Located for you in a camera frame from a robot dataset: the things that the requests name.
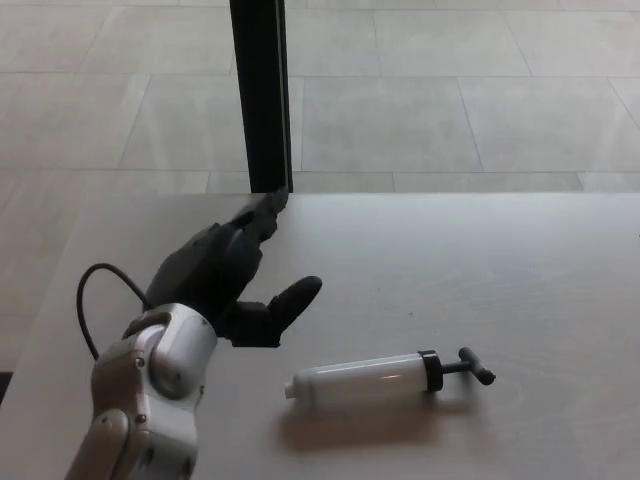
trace white pump cylinder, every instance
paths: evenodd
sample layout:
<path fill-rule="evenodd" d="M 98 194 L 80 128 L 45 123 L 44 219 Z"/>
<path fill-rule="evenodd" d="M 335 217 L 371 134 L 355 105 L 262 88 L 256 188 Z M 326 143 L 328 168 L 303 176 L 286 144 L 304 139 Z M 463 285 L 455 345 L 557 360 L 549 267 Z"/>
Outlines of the white pump cylinder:
<path fill-rule="evenodd" d="M 285 396 L 315 404 L 424 392 L 428 387 L 423 358 L 412 353 L 300 370 L 285 386 Z"/>

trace black pump cap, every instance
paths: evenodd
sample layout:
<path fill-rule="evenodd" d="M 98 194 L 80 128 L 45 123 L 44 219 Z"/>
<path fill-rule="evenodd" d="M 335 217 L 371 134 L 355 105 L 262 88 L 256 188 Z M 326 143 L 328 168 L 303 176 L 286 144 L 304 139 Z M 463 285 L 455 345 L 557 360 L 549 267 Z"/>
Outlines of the black pump cap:
<path fill-rule="evenodd" d="M 442 363 L 435 350 L 423 350 L 418 352 L 424 362 L 427 371 L 427 392 L 439 392 L 444 385 Z"/>

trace black pole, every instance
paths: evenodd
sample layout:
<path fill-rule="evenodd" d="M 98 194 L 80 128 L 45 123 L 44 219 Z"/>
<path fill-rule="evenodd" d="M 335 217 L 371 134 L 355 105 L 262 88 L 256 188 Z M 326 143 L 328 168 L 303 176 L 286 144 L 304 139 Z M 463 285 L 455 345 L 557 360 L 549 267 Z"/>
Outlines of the black pole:
<path fill-rule="evenodd" d="M 293 191 L 284 0 L 231 0 L 251 191 Z"/>

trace grout line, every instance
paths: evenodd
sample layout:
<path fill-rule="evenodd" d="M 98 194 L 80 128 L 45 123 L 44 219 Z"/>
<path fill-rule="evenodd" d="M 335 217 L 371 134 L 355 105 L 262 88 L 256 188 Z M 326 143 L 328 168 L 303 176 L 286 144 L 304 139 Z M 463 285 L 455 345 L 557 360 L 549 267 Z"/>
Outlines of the grout line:
<path fill-rule="evenodd" d="M 96 32 L 95 37 L 93 37 L 93 40 L 91 40 L 91 43 L 89 44 L 89 48 L 87 48 L 87 51 L 84 52 L 84 55 L 82 56 L 82 61 L 78 65 L 78 69 L 79 70 L 84 69 L 84 64 L 87 61 L 87 57 L 89 57 L 89 53 L 91 52 L 91 50 L 93 50 L 93 47 L 95 46 L 96 42 L 98 41 L 98 37 L 102 33 L 102 30 L 104 30 L 104 26 L 107 24 L 107 20 L 109 20 L 109 17 L 111 17 L 112 13 L 113 13 L 113 7 L 109 7 L 109 11 L 104 16 L 104 19 L 102 20 L 102 23 L 100 24 L 100 28 L 98 28 L 98 31 Z"/>
<path fill-rule="evenodd" d="M 207 183 L 204 186 L 204 192 L 203 193 L 209 193 L 209 180 L 211 180 L 211 170 L 207 171 Z"/>
<path fill-rule="evenodd" d="M 580 187 L 582 187 L 582 191 L 586 192 L 587 189 L 584 187 L 584 183 L 582 183 L 582 179 L 580 178 L 580 175 L 578 174 L 579 172 L 576 172 L 576 177 L 578 177 L 578 183 L 580 184 Z"/>
<path fill-rule="evenodd" d="M 633 120 L 633 123 L 635 123 L 636 127 L 638 127 L 638 130 L 640 130 L 640 124 L 638 124 L 638 122 L 636 121 L 635 117 L 633 116 L 633 113 L 631 113 L 631 110 L 629 110 L 629 107 L 627 107 L 627 104 L 625 103 L 625 101 L 622 99 L 622 97 L 618 93 L 618 90 L 616 89 L 615 85 L 611 82 L 611 79 L 607 78 L 607 81 L 609 82 L 609 85 L 611 85 L 611 88 L 613 89 L 613 91 L 615 92 L 616 96 L 618 97 L 618 99 L 622 103 L 622 106 L 624 107 L 624 109 L 627 111 L 627 113 L 631 117 L 631 120 Z"/>
<path fill-rule="evenodd" d="M 373 36 L 376 41 L 376 54 L 378 57 L 378 76 L 382 77 L 382 55 L 380 54 L 380 42 L 378 42 L 378 25 L 376 24 L 376 14 L 371 9 L 371 21 L 373 22 Z"/>
<path fill-rule="evenodd" d="M 304 105 L 306 101 L 307 81 L 302 77 L 302 125 L 300 126 L 300 171 L 304 172 Z"/>
<path fill-rule="evenodd" d="M 533 71 L 531 70 L 531 67 L 529 66 L 529 62 L 527 62 L 527 57 L 525 57 L 524 52 L 522 51 L 522 47 L 520 47 L 520 43 L 518 43 L 518 39 L 516 38 L 516 35 L 513 33 L 513 29 L 511 28 L 511 24 L 509 23 L 509 18 L 507 17 L 506 12 L 504 12 L 504 11 L 502 12 L 502 18 L 504 20 L 504 23 L 507 24 L 507 28 L 509 29 L 509 32 L 511 33 L 511 38 L 513 38 L 513 41 L 516 44 L 516 47 L 518 47 L 518 51 L 520 52 L 520 56 L 522 57 L 522 61 L 527 66 L 527 70 L 529 70 L 529 75 L 533 77 L 534 76 L 533 75 Z"/>
<path fill-rule="evenodd" d="M 17 191 L 18 189 L 18 183 L 22 182 L 22 175 L 18 175 L 18 178 L 16 178 L 15 182 L 13 185 L 11 185 L 11 188 L 9 188 L 9 193 L 7 195 L 7 199 L 0 204 L 0 218 L 2 218 L 2 214 L 4 213 L 4 211 L 9 208 L 9 204 L 11 203 L 11 199 L 13 198 L 13 194 Z"/>
<path fill-rule="evenodd" d="M 0 77 L 2 76 L 15 76 L 15 75 L 86 75 L 86 76 L 122 76 L 122 75 L 151 75 L 153 77 L 211 77 L 211 78 L 229 78 L 233 75 L 228 73 L 199 73 L 199 72 L 145 72 L 145 71 L 130 71 L 130 72 L 61 72 L 61 71 L 0 71 Z M 455 75 L 452 73 L 443 73 L 439 75 L 289 75 L 289 78 L 415 78 L 415 79 L 428 79 L 428 78 L 512 78 L 512 79 L 549 79 L 549 78 L 564 78 L 564 79 L 597 79 L 597 78 L 638 78 L 640 75 Z"/>
<path fill-rule="evenodd" d="M 24 173 L 52 173 L 52 172 L 146 172 L 146 173 L 249 173 L 248 170 L 215 170 L 215 169 L 194 169 L 194 168 L 181 168 L 181 169 L 156 169 L 156 168 L 69 168 L 69 167 L 57 167 L 57 168 L 44 168 L 44 167 L 31 167 L 31 168 L 12 168 L 12 167 L 0 167 L 0 172 L 24 172 Z M 319 173 L 319 174 L 399 174 L 399 175 L 529 175 L 529 174 L 546 174 L 546 175 L 568 175 L 576 173 L 575 170 L 489 170 L 489 171 L 466 171 L 466 170 L 433 170 L 433 171 L 343 171 L 343 170 L 304 170 L 296 171 L 294 173 Z M 585 170 L 579 173 L 599 173 L 599 174 L 640 174 L 639 170 Z"/>
<path fill-rule="evenodd" d="M 290 10 L 295 10 L 299 12 L 303 12 L 305 10 L 310 11 L 351 11 L 351 12 L 362 12 L 364 10 L 375 10 L 377 12 L 391 12 L 391 13 L 416 13 L 416 12 L 526 12 L 526 13 L 537 13 L 537 12 L 548 12 L 548 13 L 635 13 L 640 12 L 640 10 L 591 10 L 591 9 L 572 9 L 568 10 L 564 8 L 562 3 L 559 3 L 559 9 L 551 9 L 551 8 L 536 8 L 536 9 L 527 9 L 527 8 L 340 8 L 340 7 L 325 7 L 325 8 L 315 8 L 309 7 L 307 1 L 307 7 L 300 8 L 290 8 Z M 125 8 L 166 8 L 166 9 L 207 9 L 207 10 L 227 10 L 229 11 L 228 6 L 224 5 L 183 5 L 180 3 L 166 5 L 162 3 L 158 4 L 145 4 L 145 5 L 136 5 L 131 3 L 13 3 L 13 4 L 0 4 L 0 8 L 22 8 L 22 7 L 76 7 L 76 8 L 95 8 L 95 7 L 125 7 Z"/>
<path fill-rule="evenodd" d="M 478 163 L 480 169 L 485 172 L 484 165 L 482 164 L 482 157 L 480 156 L 480 149 L 478 148 L 478 142 L 476 141 L 476 134 L 471 126 L 471 119 L 469 118 L 469 112 L 467 111 L 467 104 L 464 101 L 464 95 L 462 94 L 462 87 L 460 86 L 460 80 L 456 77 L 456 85 L 458 85 L 458 93 L 460 94 L 460 101 L 462 102 L 462 108 L 464 109 L 464 115 L 467 118 L 467 125 L 469 125 L 469 131 L 471 132 L 471 139 L 473 140 L 473 146 L 476 147 L 476 155 L 478 155 Z"/>
<path fill-rule="evenodd" d="M 131 135 L 133 135 L 133 129 L 136 128 L 136 123 L 138 123 L 138 118 L 140 117 L 140 112 L 142 111 L 142 104 L 144 103 L 144 99 L 147 98 L 147 92 L 149 91 L 149 85 L 151 85 L 152 75 L 148 75 L 147 84 L 144 86 L 144 92 L 142 93 L 142 98 L 140 99 L 140 104 L 138 105 L 138 110 L 136 111 L 136 116 L 133 118 L 133 123 L 131 123 L 131 128 L 129 129 L 129 134 L 127 135 L 127 141 L 124 142 L 124 146 L 122 147 L 122 152 L 120 152 L 120 159 L 118 160 L 118 164 L 116 165 L 116 170 L 121 170 L 120 166 L 124 160 L 124 154 L 127 151 L 127 147 L 129 146 L 129 142 L 131 141 Z"/>

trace robotic thumb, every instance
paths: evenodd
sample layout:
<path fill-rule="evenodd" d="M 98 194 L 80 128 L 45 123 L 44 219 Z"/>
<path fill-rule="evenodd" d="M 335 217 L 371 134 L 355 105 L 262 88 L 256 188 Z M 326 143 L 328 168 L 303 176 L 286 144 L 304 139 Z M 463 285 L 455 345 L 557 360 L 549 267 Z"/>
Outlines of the robotic thumb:
<path fill-rule="evenodd" d="M 316 298 L 322 280 L 318 277 L 305 277 L 291 285 L 280 295 L 273 297 L 267 308 L 271 312 L 273 326 L 284 332 Z"/>

